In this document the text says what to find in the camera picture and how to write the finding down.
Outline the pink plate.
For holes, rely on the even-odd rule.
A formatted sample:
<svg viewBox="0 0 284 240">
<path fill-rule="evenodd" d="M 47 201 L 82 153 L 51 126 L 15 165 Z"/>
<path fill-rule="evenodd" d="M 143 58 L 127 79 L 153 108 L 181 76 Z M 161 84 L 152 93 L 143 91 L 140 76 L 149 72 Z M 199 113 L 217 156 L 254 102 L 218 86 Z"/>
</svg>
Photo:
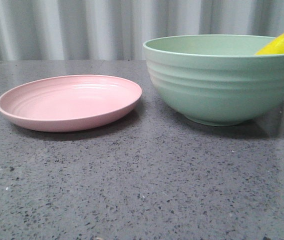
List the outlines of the pink plate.
<svg viewBox="0 0 284 240">
<path fill-rule="evenodd" d="M 0 96 L 11 123 L 40 132 L 74 132 L 112 123 L 142 95 L 135 82 L 108 75 L 67 75 L 32 81 Z"/>
</svg>

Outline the green ribbed bowl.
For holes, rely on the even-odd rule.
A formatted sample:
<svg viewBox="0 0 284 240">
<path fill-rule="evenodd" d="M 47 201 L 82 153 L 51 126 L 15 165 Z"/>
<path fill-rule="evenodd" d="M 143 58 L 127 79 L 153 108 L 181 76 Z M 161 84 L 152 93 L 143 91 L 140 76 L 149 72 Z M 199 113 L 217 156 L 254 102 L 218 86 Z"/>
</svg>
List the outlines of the green ribbed bowl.
<svg viewBox="0 0 284 240">
<path fill-rule="evenodd" d="M 255 35 L 180 35 L 143 44 L 151 82 L 186 118 L 231 126 L 284 101 L 284 54 L 259 55 L 272 40 Z"/>
</svg>

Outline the white curtain backdrop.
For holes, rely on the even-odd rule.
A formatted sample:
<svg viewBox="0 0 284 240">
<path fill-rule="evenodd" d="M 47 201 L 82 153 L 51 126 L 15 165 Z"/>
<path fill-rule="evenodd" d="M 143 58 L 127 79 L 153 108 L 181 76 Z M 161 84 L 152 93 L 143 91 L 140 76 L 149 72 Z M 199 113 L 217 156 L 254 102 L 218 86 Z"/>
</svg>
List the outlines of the white curtain backdrop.
<svg viewBox="0 0 284 240">
<path fill-rule="evenodd" d="M 0 60 L 141 60 L 160 37 L 284 32 L 284 0 L 0 0 Z"/>
</svg>

